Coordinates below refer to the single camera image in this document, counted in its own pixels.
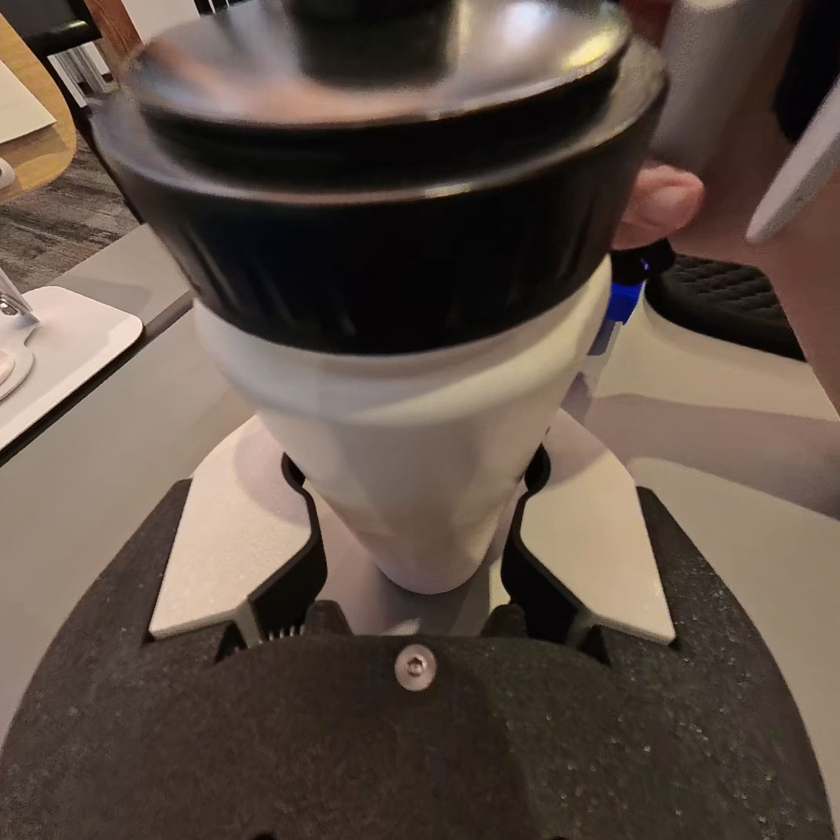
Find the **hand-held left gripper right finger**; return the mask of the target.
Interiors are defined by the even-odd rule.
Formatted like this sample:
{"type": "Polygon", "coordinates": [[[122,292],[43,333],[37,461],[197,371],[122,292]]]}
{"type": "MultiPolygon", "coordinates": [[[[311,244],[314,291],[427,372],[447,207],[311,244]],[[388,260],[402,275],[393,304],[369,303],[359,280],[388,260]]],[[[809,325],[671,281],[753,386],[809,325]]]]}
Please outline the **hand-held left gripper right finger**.
{"type": "Polygon", "coordinates": [[[671,644],[676,630],[637,486],[620,460],[559,410],[523,484],[501,582],[528,633],[579,647],[605,627],[671,644]]]}

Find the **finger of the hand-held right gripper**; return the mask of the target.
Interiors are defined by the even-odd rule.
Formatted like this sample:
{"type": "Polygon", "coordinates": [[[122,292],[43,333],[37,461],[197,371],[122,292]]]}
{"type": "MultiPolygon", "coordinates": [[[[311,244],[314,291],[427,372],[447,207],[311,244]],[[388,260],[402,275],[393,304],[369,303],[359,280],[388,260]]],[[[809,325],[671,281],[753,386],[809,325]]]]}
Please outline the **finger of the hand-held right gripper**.
{"type": "Polygon", "coordinates": [[[713,174],[749,87],[784,24],[790,1],[673,2],[660,46],[668,95],[650,158],[713,174]]]}

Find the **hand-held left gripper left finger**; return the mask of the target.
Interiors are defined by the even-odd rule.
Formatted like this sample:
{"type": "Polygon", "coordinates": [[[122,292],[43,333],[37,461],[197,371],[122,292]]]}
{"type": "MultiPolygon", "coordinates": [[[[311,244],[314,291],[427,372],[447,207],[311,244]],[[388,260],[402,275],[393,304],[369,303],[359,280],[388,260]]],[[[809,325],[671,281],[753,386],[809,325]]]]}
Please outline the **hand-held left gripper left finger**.
{"type": "Polygon", "coordinates": [[[205,457],[151,616],[154,640],[232,624],[255,647],[299,631],[327,582],[304,480],[255,416],[205,457]]]}

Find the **white bottle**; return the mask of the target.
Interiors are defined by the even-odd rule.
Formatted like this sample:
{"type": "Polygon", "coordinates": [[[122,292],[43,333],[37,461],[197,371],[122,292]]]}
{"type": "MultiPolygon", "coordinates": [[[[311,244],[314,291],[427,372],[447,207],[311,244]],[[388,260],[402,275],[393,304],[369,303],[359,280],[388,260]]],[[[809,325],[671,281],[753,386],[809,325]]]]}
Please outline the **white bottle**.
{"type": "Polygon", "coordinates": [[[513,329],[383,356],[293,349],[193,310],[217,368],[381,571],[429,595],[478,570],[611,286],[605,257],[569,299],[513,329]]]}

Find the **black bottle lid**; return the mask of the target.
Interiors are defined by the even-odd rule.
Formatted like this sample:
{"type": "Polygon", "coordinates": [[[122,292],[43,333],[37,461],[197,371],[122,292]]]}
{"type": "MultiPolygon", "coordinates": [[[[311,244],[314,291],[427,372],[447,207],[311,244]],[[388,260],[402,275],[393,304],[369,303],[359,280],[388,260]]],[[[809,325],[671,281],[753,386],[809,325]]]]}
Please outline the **black bottle lid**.
{"type": "Polygon", "coordinates": [[[585,284],[666,90],[612,2],[243,2],[149,41],[91,129],[205,308],[403,354],[585,284]]]}

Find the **person's right hand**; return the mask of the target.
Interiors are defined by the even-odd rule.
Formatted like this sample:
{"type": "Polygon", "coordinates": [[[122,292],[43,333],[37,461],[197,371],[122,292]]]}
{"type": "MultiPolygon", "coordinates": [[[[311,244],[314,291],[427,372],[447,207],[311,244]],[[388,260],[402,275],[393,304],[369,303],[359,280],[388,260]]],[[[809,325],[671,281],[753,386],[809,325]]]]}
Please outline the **person's right hand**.
{"type": "Polygon", "coordinates": [[[633,185],[612,250],[640,249],[666,238],[680,254],[753,266],[770,276],[774,247],[750,245],[746,233],[791,147],[771,114],[732,129],[706,179],[647,162],[633,185]]]}

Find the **black wrist rest pad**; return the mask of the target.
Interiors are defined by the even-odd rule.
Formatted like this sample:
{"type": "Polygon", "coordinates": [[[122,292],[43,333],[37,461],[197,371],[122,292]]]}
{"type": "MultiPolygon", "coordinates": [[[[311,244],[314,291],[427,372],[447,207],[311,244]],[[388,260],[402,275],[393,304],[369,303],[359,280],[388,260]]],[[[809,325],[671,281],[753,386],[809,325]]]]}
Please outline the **black wrist rest pad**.
{"type": "Polygon", "coordinates": [[[805,361],[769,278],[752,266],[678,255],[647,281],[645,298],[660,317],[693,333],[805,361]]]}

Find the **white sign stand base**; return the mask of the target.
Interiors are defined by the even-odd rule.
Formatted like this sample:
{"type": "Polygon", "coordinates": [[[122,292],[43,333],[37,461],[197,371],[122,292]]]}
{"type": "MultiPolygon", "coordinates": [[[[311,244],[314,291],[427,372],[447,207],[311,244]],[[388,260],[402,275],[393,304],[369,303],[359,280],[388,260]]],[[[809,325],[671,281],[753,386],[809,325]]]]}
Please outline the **white sign stand base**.
{"type": "Polygon", "coordinates": [[[2,382],[2,449],[16,443],[141,335],[127,304],[52,280],[139,228],[111,177],[83,143],[52,183],[2,207],[2,268],[39,325],[2,316],[2,349],[14,369],[2,382]]]}

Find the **black stand leg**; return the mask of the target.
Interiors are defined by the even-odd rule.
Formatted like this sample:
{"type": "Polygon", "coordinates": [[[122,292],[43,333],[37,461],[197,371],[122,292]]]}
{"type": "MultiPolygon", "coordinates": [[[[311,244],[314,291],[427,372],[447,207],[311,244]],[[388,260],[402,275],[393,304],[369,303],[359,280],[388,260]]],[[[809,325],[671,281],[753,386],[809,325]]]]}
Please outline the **black stand leg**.
{"type": "Polygon", "coordinates": [[[101,32],[84,1],[3,2],[3,15],[38,58],[93,43],[101,32]]]}

